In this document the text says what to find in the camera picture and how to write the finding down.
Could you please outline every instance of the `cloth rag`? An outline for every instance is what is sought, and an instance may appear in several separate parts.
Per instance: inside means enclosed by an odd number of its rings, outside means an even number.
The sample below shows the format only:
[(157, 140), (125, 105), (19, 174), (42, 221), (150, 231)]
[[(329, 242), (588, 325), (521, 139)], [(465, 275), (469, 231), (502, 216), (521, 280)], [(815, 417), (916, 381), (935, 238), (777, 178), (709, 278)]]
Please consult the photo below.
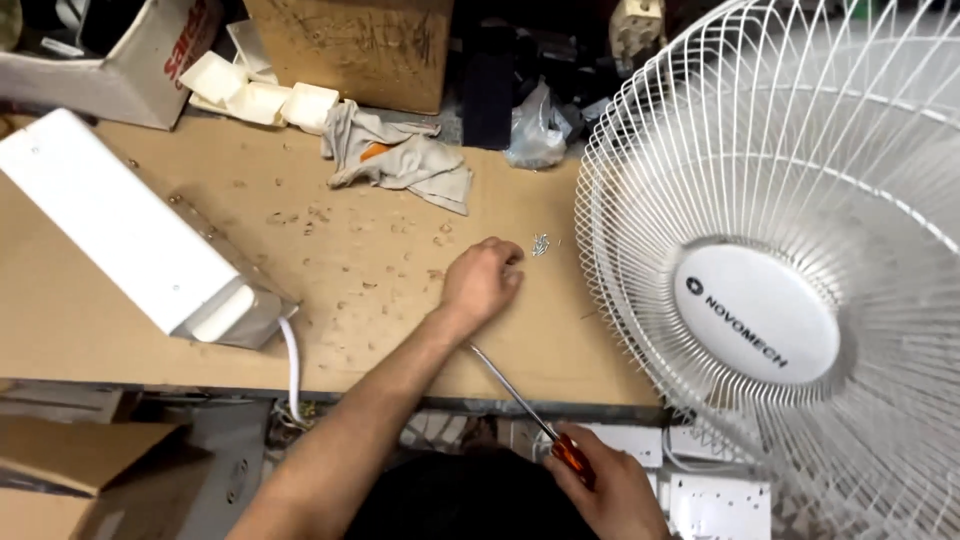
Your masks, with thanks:
[[(330, 109), (324, 127), (321, 154), (337, 167), (326, 181), (330, 187), (368, 178), (371, 185), (406, 189), (438, 207), (467, 215), (473, 173), (459, 152), (429, 138), (440, 132), (440, 126), (384, 122), (347, 99)], [(375, 142), (392, 148), (361, 161)]]

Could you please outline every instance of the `forearm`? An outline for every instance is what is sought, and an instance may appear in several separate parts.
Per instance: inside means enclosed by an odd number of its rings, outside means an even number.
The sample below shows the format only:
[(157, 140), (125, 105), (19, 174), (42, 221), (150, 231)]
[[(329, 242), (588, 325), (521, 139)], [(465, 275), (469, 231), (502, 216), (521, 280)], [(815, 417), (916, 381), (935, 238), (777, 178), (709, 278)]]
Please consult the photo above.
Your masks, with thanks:
[(284, 531), (250, 530), (250, 537), (342, 536), (420, 397), (464, 338), (466, 332), (442, 311), (428, 314), (296, 444), (257, 494), (245, 518), (256, 525), (276, 523), (256, 514), (282, 511)]

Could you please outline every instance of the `electric fan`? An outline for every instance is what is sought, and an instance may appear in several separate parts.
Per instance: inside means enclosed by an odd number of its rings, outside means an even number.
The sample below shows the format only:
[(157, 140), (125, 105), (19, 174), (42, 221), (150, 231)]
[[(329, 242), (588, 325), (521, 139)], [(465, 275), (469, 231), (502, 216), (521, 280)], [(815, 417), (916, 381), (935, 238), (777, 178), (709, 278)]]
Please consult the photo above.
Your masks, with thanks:
[(960, 537), (958, 21), (726, 2), (621, 88), (581, 168), (628, 352), (837, 536)]

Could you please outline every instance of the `plastic bag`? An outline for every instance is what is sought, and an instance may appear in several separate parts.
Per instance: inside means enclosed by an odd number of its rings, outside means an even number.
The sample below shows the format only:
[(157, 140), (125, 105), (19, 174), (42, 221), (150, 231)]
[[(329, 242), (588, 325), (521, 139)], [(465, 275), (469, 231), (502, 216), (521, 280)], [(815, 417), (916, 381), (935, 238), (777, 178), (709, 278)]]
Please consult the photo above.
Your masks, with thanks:
[(544, 81), (513, 111), (510, 148), (503, 151), (511, 167), (542, 169), (564, 158), (564, 134), (550, 129), (550, 86)]

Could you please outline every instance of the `orange screwdriver handle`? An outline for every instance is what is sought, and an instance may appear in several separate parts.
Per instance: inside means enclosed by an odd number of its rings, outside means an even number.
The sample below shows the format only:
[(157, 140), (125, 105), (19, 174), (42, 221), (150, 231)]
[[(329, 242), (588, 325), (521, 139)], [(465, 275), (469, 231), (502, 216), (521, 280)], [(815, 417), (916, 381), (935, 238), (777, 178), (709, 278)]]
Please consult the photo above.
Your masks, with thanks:
[(597, 476), (593, 472), (593, 468), (590, 467), (587, 457), (580, 449), (573, 446), (573, 441), (566, 433), (561, 433), (560, 438), (553, 442), (550, 453), (573, 470), (588, 490), (593, 491)]

